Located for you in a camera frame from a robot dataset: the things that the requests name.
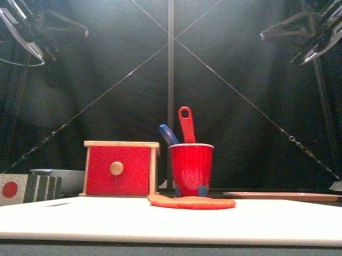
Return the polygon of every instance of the red plastic cup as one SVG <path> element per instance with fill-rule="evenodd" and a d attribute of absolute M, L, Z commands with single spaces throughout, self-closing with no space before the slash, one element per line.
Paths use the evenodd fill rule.
<path fill-rule="evenodd" d="M 176 196 L 207 196 L 214 146 L 182 143 L 170 147 Z"/>

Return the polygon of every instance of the red wooden box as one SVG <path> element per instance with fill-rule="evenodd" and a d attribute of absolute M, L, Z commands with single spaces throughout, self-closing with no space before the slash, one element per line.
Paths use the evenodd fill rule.
<path fill-rule="evenodd" d="M 156 193 L 158 142 L 84 141 L 87 167 L 83 195 Z"/>

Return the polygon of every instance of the wire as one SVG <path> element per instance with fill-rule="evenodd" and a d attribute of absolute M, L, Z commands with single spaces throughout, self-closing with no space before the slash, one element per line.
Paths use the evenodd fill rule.
<path fill-rule="evenodd" d="M 19 67 L 39 67 L 39 66 L 43 66 L 46 64 L 44 60 L 41 60 L 41 62 L 39 64 L 32 64 L 32 65 L 31 64 L 27 65 L 27 64 L 23 64 L 23 63 L 12 62 L 12 61 L 8 61 L 8 60 L 1 59 L 1 58 L 0 58 L 0 61 L 7 63 L 7 64 L 9 64 L 9 65 L 19 66 Z"/>

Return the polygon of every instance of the round knob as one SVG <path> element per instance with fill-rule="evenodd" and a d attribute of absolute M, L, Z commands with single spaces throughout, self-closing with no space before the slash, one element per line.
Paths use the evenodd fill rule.
<path fill-rule="evenodd" d="M 116 161 L 111 164 L 110 167 L 112 175 L 120 175 L 123 173 L 123 164 L 122 162 Z"/>

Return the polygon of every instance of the orange plate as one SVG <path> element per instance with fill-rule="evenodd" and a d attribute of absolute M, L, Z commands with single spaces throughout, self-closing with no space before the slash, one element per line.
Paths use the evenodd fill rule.
<path fill-rule="evenodd" d="M 225 192 L 233 199 L 285 199 L 302 202 L 337 202 L 341 195 L 293 192 Z"/>

